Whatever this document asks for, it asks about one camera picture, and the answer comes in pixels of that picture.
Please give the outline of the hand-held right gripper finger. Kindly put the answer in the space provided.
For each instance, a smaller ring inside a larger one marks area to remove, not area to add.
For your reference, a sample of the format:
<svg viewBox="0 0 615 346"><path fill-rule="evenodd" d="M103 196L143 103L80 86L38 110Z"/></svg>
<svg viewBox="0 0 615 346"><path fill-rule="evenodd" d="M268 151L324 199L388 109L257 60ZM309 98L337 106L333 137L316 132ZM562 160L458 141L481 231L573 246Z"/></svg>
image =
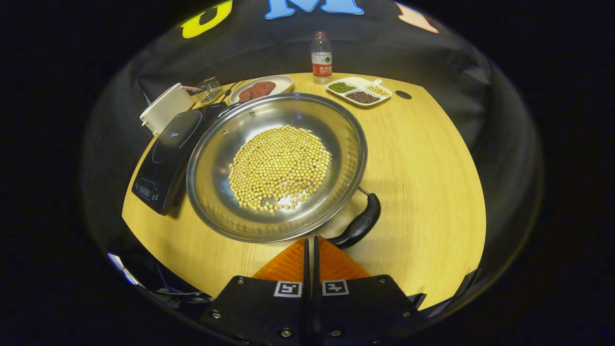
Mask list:
<svg viewBox="0 0 615 346"><path fill-rule="evenodd" d="M310 338L309 241L275 256L261 276L233 276L200 325L233 346L303 346Z"/></svg>
<svg viewBox="0 0 615 346"><path fill-rule="evenodd" d="M323 242L314 239L312 340L316 346L397 346L424 326L426 318L417 306L425 295L409 299L388 274L322 279Z"/></svg>

